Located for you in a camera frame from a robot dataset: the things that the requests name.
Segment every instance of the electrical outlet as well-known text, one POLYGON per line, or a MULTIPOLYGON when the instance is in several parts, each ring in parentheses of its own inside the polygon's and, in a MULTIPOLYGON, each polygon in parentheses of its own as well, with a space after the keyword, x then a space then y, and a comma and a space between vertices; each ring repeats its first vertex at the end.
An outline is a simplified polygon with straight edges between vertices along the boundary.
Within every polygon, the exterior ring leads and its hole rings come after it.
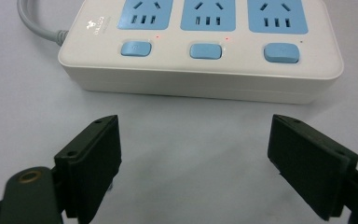
POLYGON ((59 60, 89 91, 291 104, 344 66, 324 0, 84 0, 59 60))
POLYGON ((181 28, 186 31, 234 31, 235 0, 185 0, 181 28))
POLYGON ((308 32, 301 0, 248 0, 249 29, 256 33, 304 35, 308 32))
POLYGON ((127 0, 118 29, 165 30, 170 22, 173 0, 127 0))

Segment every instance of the brand logo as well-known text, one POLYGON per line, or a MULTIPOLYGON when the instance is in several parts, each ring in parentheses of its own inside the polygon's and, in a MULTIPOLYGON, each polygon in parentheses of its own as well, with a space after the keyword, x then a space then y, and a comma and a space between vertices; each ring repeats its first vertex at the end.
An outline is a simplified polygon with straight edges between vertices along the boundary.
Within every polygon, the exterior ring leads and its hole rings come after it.
POLYGON ((89 25, 87 26, 87 29, 94 27, 95 25, 97 25, 97 23, 89 21, 89 25))
POLYGON ((98 35, 100 33, 101 27, 103 26, 103 20, 104 20, 104 17, 100 17, 100 18, 98 18, 97 21, 93 21, 93 20, 88 21, 86 28, 88 30, 91 28, 94 29, 93 33, 95 35, 98 35))

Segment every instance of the socket hole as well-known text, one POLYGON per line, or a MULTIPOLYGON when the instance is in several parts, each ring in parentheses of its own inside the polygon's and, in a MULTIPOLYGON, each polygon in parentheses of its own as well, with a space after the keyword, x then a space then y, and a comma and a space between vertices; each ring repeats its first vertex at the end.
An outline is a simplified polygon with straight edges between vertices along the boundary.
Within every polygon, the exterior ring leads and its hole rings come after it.
POLYGON ((290 27, 290 20, 286 19, 285 22, 286 22, 286 27, 290 27))
POLYGON ((159 3, 158 2, 155 2, 155 7, 156 9, 160 9, 161 7, 159 6, 159 3))
POLYGON ((266 9, 266 7, 268 6, 269 4, 265 3, 263 6, 261 6, 260 10, 261 11, 264 11, 264 9, 266 9))
POLYGON ((198 10, 201 6, 202 6, 202 2, 199 2, 197 5, 196 5, 196 7, 194 7, 196 10, 198 10))
POLYGON ((275 18, 275 27, 279 27, 279 19, 278 18, 275 18))
POLYGON ((132 20, 131 20, 131 23, 136 23, 136 18, 138 18, 138 16, 133 16, 132 20))
POLYGON ((133 7, 133 8, 135 8, 135 9, 138 8, 142 3, 143 3, 143 2, 139 2, 139 3, 136 4, 135 7, 133 7))
POLYGON ((220 3, 216 3, 216 5, 220 8, 220 10, 223 10, 223 7, 220 5, 220 3))
POLYGON ((282 4, 282 7, 284 7, 284 9, 286 9, 286 11, 291 11, 292 9, 290 9, 289 6, 287 6, 285 3, 282 4))

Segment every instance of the gray surface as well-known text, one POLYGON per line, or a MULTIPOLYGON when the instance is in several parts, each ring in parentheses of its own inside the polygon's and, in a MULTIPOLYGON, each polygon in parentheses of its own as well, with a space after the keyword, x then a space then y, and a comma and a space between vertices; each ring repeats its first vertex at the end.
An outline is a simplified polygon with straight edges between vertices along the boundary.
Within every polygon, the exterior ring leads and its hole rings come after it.
MULTIPOLYGON (((93 223, 324 223, 278 175, 267 147, 277 113, 358 153, 358 2, 325 2, 344 74, 312 104, 279 105, 83 91, 58 63, 59 47, 25 28, 15 1, 0 0, 0 199, 12 175, 52 167, 90 122, 117 114, 123 163, 93 223)), ((67 29, 81 3, 37 1, 32 14, 67 29)))

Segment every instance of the screw hole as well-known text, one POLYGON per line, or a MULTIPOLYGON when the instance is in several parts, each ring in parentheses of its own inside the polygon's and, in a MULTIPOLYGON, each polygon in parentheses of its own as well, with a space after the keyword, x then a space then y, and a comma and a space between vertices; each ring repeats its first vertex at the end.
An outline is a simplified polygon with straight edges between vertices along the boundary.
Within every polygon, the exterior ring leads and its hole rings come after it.
POLYGON ((74 157, 75 155, 77 155, 77 152, 76 151, 70 151, 70 152, 66 153, 66 155, 68 157, 74 157))
POLYGON ((341 151, 336 150, 336 153, 338 153, 338 154, 341 155, 341 156, 345 156, 345 153, 343 153, 343 152, 341 152, 341 151))
POLYGON ((20 176, 19 182, 22 184, 28 184, 36 181, 41 175, 42 173, 40 171, 30 171, 20 176))

